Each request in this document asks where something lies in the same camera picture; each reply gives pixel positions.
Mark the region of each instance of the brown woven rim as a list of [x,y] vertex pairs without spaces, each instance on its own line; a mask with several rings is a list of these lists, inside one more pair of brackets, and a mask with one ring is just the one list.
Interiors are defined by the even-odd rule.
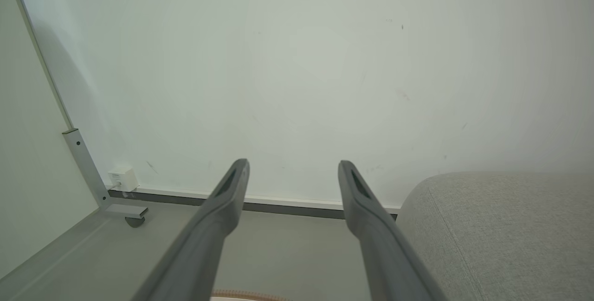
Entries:
[[274,295],[246,292],[243,290],[214,290],[212,295],[214,297],[235,297],[236,299],[247,299],[253,301],[290,301],[284,297],[278,297]]

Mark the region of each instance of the gray sofa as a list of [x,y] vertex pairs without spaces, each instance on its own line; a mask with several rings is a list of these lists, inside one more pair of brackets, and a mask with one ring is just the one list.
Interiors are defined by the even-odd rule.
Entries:
[[594,299],[594,176],[451,173],[396,223],[450,300]]

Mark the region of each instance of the white electrical box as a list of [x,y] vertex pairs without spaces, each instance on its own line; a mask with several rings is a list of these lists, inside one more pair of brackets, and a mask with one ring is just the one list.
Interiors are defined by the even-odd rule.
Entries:
[[119,191],[130,192],[138,187],[138,180],[136,180],[134,170],[131,167],[117,167],[108,174],[110,174],[113,185],[120,184],[116,187]]

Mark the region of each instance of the caster wheel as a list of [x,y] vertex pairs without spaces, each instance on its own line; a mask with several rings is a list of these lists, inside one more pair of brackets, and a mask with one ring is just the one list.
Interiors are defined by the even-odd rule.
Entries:
[[142,217],[142,218],[125,217],[124,219],[126,219],[126,222],[132,228],[138,228],[144,223],[144,217]]

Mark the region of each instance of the metal bracket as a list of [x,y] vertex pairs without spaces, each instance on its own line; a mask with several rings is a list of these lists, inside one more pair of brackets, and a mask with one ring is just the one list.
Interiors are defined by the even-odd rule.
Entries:
[[149,210],[147,207],[112,203],[108,189],[105,188],[101,180],[101,176],[91,158],[87,145],[84,144],[80,130],[73,128],[62,134],[99,208],[106,213],[117,214],[125,218],[143,219],[144,214]]

